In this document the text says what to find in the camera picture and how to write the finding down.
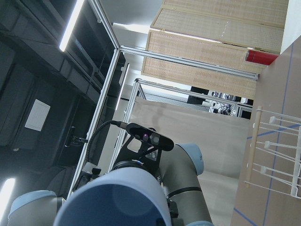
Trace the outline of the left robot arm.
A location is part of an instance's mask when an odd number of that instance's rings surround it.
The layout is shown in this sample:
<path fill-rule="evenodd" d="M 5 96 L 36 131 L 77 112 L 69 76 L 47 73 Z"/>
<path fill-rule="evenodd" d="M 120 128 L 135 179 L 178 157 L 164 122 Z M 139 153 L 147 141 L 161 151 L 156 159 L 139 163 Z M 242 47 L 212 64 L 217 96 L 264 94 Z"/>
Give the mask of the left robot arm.
<path fill-rule="evenodd" d="M 210 226 L 198 175 L 204 164 L 195 144 L 163 152 L 161 181 L 142 167 L 119 167 L 64 200 L 48 190 L 16 198 L 10 226 Z"/>

